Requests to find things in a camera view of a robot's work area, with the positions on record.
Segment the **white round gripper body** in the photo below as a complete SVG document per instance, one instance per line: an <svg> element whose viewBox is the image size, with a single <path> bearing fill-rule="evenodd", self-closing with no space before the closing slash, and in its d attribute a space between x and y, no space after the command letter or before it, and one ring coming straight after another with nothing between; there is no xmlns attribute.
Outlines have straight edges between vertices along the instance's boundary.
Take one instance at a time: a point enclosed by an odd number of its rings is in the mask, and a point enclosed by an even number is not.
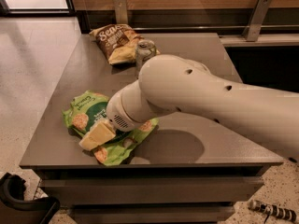
<svg viewBox="0 0 299 224"><path fill-rule="evenodd" d="M125 87L116 92L107 104L107 117L118 130L129 132L147 121L142 111L141 90Z"/></svg>

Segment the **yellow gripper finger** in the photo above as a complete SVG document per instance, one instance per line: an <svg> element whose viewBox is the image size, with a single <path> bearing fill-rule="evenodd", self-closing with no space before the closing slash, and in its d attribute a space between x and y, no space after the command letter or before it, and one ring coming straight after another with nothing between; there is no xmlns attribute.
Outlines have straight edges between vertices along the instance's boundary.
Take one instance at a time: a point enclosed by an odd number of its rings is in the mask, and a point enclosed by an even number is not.
<svg viewBox="0 0 299 224"><path fill-rule="evenodd" d="M83 136L79 145L87 151L103 145L116 136L116 129L108 119L99 119Z"/></svg>

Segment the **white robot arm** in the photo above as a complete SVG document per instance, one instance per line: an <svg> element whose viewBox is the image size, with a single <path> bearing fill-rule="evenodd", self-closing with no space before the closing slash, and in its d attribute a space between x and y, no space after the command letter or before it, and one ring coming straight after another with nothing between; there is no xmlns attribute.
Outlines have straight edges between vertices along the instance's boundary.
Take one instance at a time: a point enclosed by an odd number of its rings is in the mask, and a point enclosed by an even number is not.
<svg viewBox="0 0 299 224"><path fill-rule="evenodd" d="M115 93L107 116L80 146L93 150L146 121L181 112L220 125L288 159L299 158L299 94L233 82L197 62L158 55L144 63L138 80Z"/></svg>

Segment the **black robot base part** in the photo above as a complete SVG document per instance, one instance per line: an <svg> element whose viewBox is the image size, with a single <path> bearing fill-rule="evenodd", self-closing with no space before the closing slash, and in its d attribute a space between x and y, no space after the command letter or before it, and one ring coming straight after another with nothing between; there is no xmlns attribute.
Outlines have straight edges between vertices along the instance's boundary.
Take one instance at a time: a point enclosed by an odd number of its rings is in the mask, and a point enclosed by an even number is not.
<svg viewBox="0 0 299 224"><path fill-rule="evenodd" d="M5 173L0 178L0 224L49 224L60 209L54 197L25 201L25 180Z"/></svg>

